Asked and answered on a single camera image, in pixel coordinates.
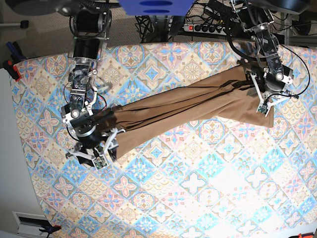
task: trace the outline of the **red clamp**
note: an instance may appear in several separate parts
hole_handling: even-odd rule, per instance
[[[3,67],[6,71],[8,71],[15,82],[19,81],[22,78],[18,68],[13,65],[12,61],[6,60],[5,62],[3,62]]]

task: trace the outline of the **power strip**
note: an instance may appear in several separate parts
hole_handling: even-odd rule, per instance
[[[205,34],[215,34],[215,35],[221,35],[226,36],[225,27],[218,26],[215,24],[212,25],[201,25],[201,24],[188,24],[185,23],[183,26],[184,31],[187,32],[199,32],[199,33],[205,33]]]

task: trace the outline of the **brown pants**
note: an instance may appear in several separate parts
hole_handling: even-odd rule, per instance
[[[259,98],[252,81],[246,80],[244,69],[238,66],[198,81],[188,87],[176,88],[113,108],[111,119],[100,129],[114,125],[125,133],[116,138],[117,157],[174,127],[192,120],[220,116],[240,122],[273,127],[273,109],[267,117],[257,113]]]

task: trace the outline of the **floral tile pattern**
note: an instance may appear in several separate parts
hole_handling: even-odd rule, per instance
[[[292,48],[317,75],[311,49]],[[103,50],[96,82],[109,104],[187,86],[236,65],[227,43],[163,43]],[[294,90],[302,62],[284,48]],[[27,168],[47,219],[62,238],[252,237],[317,221],[317,81],[275,107],[274,127],[214,117],[191,121],[128,152],[103,170],[65,152],[61,123],[65,54],[17,65],[12,102]],[[106,82],[113,87],[103,91]]]

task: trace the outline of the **patterned tablecloth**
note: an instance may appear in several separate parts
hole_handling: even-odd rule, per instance
[[[74,141],[60,118],[66,55],[18,65],[12,99],[39,204],[57,237],[256,237],[317,220],[317,52],[292,48],[312,80],[299,100],[275,107],[274,128],[223,118],[192,121],[133,149],[100,172],[65,158]],[[301,61],[294,91],[307,85]],[[236,65],[225,43],[167,43],[104,49],[97,85],[124,105]]]

